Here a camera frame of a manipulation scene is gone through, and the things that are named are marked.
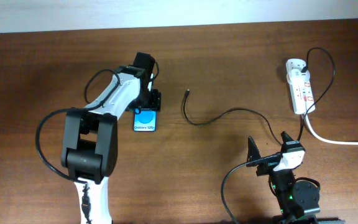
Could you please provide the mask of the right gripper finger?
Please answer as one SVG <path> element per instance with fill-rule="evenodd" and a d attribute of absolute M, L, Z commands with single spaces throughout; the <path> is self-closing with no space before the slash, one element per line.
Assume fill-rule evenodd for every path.
<path fill-rule="evenodd" d="M 282 137 L 284 144 L 294 141 L 294 139 L 291 136 L 289 136 L 288 133 L 285 131 L 283 131 L 280 135 Z"/>
<path fill-rule="evenodd" d="M 254 162 L 261 158 L 260 152 L 256 146 L 256 143 L 252 136 L 248 137 L 248 153 L 247 153 L 247 162 Z"/>

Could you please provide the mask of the blue screen Galaxy smartphone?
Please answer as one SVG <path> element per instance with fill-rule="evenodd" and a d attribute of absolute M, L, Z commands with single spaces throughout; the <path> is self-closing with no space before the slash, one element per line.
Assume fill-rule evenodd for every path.
<path fill-rule="evenodd" d="M 135 110 L 133 129 L 136 132 L 154 132 L 157 129 L 157 112 Z"/>

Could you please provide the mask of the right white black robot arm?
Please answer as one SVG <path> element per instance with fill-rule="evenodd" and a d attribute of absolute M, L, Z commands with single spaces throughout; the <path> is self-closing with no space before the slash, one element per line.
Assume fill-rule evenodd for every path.
<path fill-rule="evenodd" d="M 286 132 L 281 136 L 281 150 L 265 157 L 260 155 L 253 138 L 248 137 L 247 166 L 256 167 L 258 176 L 268 175 L 269 187 L 282 213 L 273 218 L 275 223 L 318 223 L 320 183 L 295 177 L 293 171 L 303 163 L 305 148 Z"/>

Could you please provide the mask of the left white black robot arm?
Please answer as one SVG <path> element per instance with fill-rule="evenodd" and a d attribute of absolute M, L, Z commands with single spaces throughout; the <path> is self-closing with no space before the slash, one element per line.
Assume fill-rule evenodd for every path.
<path fill-rule="evenodd" d="M 66 113 L 61 164 L 75 181 L 82 223 L 112 223 L 108 180 L 117 162 L 117 122 L 126 111 L 160 111 L 155 67 L 153 56 L 137 53 L 133 64 L 112 70 L 110 84 L 94 101 Z"/>

